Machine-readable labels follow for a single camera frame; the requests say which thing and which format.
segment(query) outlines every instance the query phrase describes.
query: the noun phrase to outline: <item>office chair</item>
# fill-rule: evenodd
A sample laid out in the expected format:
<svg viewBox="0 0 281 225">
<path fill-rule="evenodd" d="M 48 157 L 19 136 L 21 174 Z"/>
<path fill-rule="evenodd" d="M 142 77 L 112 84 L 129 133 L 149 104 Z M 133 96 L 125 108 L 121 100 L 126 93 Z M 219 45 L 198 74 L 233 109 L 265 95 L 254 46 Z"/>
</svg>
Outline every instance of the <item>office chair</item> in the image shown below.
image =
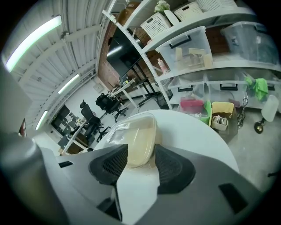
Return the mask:
<svg viewBox="0 0 281 225">
<path fill-rule="evenodd" d="M 102 139 L 102 137 L 107 134 L 106 130 L 110 127 L 107 127 L 102 132 L 100 132 L 100 129 L 104 128 L 104 127 L 100 127 L 100 125 L 101 125 L 100 118 L 94 116 L 94 114 L 88 104 L 85 104 L 85 106 L 81 110 L 81 114 L 86 118 L 86 120 L 89 123 L 89 127 L 87 128 L 87 130 L 85 132 L 86 138 L 88 139 L 94 131 L 98 131 L 98 133 L 100 133 L 100 135 L 97 138 L 97 142 L 99 142 Z"/>
<path fill-rule="evenodd" d="M 121 100 L 118 100 L 117 98 L 110 98 L 108 95 L 101 94 L 97 100 L 96 105 L 99 106 L 102 110 L 105 110 L 106 113 L 113 113 L 117 112 L 117 114 L 114 116 L 115 122 L 117 122 L 117 118 L 120 114 L 123 116 L 126 116 L 124 111 L 126 111 L 128 108 L 119 109 L 119 106 L 121 105 Z"/>
</svg>

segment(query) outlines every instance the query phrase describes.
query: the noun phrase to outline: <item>black monitor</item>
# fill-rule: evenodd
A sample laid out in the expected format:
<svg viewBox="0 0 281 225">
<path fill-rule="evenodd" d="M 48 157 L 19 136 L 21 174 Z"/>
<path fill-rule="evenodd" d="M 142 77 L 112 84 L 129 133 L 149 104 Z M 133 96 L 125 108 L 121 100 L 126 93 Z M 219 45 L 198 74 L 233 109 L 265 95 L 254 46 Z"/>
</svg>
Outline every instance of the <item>black monitor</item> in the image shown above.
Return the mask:
<svg viewBox="0 0 281 225">
<path fill-rule="evenodd" d="M 141 48 L 144 47 L 136 36 L 134 39 Z M 141 55 L 119 28 L 116 28 L 114 36 L 110 39 L 109 44 L 107 61 L 119 74 L 122 83 L 125 81 L 124 77 L 127 75 L 128 71 L 141 59 Z"/>
</svg>

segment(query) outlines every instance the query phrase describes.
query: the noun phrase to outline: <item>brown cardboard box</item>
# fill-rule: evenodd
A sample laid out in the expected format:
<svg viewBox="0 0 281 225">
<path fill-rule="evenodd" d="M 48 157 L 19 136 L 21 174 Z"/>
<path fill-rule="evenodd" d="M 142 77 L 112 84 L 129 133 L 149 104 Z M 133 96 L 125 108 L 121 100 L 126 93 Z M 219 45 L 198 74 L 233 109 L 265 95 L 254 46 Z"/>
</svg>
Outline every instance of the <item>brown cardboard box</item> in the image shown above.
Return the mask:
<svg viewBox="0 0 281 225">
<path fill-rule="evenodd" d="M 123 9 L 117 18 L 117 22 L 124 25 L 129 19 L 130 15 L 135 11 L 140 2 L 130 2 L 126 9 Z"/>
</svg>

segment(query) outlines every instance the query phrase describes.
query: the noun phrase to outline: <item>white basket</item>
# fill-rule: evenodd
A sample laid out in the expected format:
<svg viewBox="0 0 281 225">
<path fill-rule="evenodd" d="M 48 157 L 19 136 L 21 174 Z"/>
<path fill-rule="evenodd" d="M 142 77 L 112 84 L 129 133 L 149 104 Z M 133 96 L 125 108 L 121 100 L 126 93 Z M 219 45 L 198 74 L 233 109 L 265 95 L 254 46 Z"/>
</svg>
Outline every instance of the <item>white basket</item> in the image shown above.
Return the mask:
<svg viewBox="0 0 281 225">
<path fill-rule="evenodd" d="M 237 7 L 233 0 L 196 0 L 203 12 L 219 8 Z"/>
<path fill-rule="evenodd" d="M 174 14 L 181 20 L 184 21 L 194 14 L 203 13 L 196 2 L 189 3 L 182 8 L 179 8 Z"/>
<path fill-rule="evenodd" d="M 161 13 L 157 12 L 141 24 L 140 27 L 144 29 L 152 39 L 162 31 L 169 29 L 171 25 Z"/>
</svg>

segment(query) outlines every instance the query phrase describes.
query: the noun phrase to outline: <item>ceiling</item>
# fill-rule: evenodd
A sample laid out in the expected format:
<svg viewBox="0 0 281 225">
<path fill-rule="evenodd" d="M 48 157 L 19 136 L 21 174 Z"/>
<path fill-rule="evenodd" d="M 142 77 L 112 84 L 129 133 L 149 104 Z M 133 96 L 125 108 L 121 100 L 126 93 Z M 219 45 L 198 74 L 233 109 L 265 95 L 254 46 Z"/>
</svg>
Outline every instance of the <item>ceiling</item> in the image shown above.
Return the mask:
<svg viewBox="0 0 281 225">
<path fill-rule="evenodd" d="M 34 5 L 9 37 L 2 60 L 7 60 L 35 29 L 61 16 L 62 24 L 33 44 L 11 71 L 32 105 L 26 128 L 35 129 L 43 112 L 47 122 L 79 87 L 95 76 L 96 61 L 107 21 L 102 10 L 110 0 L 42 0 Z M 79 78 L 61 94 L 58 91 L 76 74 Z"/>
</svg>

